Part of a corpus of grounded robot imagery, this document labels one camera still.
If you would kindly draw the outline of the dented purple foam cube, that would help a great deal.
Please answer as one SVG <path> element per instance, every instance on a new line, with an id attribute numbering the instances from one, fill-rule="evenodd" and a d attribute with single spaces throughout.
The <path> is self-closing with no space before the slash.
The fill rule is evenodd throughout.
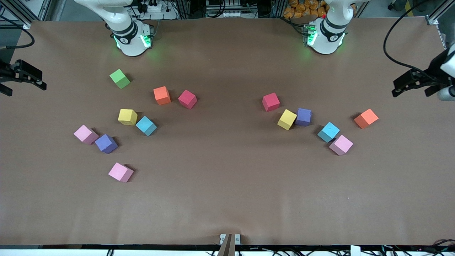
<path id="1" fill-rule="evenodd" d="M 307 127 L 311 123 L 312 111 L 305 108 L 298 108 L 297 118 L 295 124 L 303 127 Z"/>

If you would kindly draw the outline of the cyan foam cube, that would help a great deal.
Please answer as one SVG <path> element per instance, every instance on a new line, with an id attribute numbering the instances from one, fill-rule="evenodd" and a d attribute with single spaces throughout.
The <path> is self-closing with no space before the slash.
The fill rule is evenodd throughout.
<path id="1" fill-rule="evenodd" d="M 148 117 L 143 116 L 135 126 L 146 136 L 150 136 L 157 129 L 157 126 Z"/>
<path id="2" fill-rule="evenodd" d="M 318 133 L 317 136 L 326 143 L 332 141 L 335 136 L 340 132 L 340 129 L 333 123 L 328 122 Z"/>

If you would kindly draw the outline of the yellow foam cube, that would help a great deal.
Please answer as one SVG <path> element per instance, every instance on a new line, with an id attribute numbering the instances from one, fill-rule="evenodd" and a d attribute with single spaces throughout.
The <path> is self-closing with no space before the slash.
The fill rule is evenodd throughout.
<path id="1" fill-rule="evenodd" d="M 291 126 L 293 126 L 296 118 L 297 118 L 297 115 L 294 112 L 291 112 L 290 110 L 285 109 L 283 114 L 279 118 L 277 125 L 285 130 L 289 130 L 289 129 L 291 129 Z"/>
<path id="2" fill-rule="evenodd" d="M 120 109 L 117 120 L 123 125 L 135 126 L 138 114 L 133 109 Z"/>

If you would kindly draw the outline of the red foam cube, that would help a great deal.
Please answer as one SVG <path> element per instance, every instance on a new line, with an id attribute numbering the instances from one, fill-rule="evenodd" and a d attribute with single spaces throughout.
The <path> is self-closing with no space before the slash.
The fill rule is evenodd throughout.
<path id="1" fill-rule="evenodd" d="M 264 95 L 262 104 L 266 112 L 278 109 L 280 107 L 280 100 L 276 93 Z"/>
<path id="2" fill-rule="evenodd" d="M 183 93 L 178 97 L 181 105 L 187 109 L 192 109 L 198 102 L 197 96 L 188 90 L 184 90 Z"/>

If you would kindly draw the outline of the orange foam cube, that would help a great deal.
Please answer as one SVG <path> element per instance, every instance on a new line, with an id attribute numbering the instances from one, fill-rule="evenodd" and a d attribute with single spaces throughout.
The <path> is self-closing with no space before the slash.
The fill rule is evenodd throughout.
<path id="1" fill-rule="evenodd" d="M 372 111 L 372 109 L 367 109 L 354 118 L 354 122 L 359 126 L 359 128 L 365 129 L 378 119 L 379 117 Z"/>
<path id="2" fill-rule="evenodd" d="M 156 102 L 159 105 L 168 104 L 172 101 L 169 91 L 166 88 L 166 86 L 161 86 L 156 89 L 153 89 L 153 94 L 154 94 Z"/>

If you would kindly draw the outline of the pink foam cube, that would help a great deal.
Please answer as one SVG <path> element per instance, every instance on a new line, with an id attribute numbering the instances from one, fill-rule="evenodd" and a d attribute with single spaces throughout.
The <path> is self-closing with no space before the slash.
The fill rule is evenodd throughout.
<path id="1" fill-rule="evenodd" d="M 117 181 L 128 182 L 130 177 L 133 175 L 134 171 L 123 164 L 116 162 L 113 167 L 110 169 L 108 175 Z"/>
<path id="2" fill-rule="evenodd" d="M 341 156 L 346 154 L 353 146 L 353 144 L 354 143 L 350 141 L 346 136 L 341 135 L 336 138 L 332 144 L 330 144 L 329 149 L 331 149 L 335 154 Z"/>
<path id="3" fill-rule="evenodd" d="M 93 144 L 99 138 L 99 135 L 86 125 L 81 125 L 74 135 L 86 145 Z"/>

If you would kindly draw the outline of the green foam cube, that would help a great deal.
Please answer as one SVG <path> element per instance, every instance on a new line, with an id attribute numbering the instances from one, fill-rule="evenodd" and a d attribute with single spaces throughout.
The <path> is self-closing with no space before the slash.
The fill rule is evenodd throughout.
<path id="1" fill-rule="evenodd" d="M 121 69 L 117 69 L 111 73 L 109 77 L 120 89 L 123 89 L 131 83 L 130 79 Z"/>

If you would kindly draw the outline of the orange packaged goods pile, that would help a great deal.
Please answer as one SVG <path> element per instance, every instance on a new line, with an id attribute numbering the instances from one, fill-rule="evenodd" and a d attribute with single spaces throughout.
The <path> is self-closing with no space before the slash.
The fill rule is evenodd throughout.
<path id="1" fill-rule="evenodd" d="M 283 11 L 286 19 L 298 19 L 304 16 L 324 18 L 330 9 L 325 0 L 287 0 Z"/>

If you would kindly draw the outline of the white power strip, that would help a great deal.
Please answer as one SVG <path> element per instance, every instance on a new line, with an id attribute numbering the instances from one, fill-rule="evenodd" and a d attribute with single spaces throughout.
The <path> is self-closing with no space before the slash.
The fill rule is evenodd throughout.
<path id="1" fill-rule="evenodd" d="M 140 14 L 169 12 L 169 6 L 164 0 L 133 0 Z"/>

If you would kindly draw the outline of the white rack equipment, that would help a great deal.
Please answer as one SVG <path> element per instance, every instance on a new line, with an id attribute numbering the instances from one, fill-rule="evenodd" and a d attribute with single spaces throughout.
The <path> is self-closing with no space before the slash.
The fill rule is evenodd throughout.
<path id="1" fill-rule="evenodd" d="M 241 17 L 244 6 L 241 0 L 206 0 L 204 15 L 208 18 Z"/>

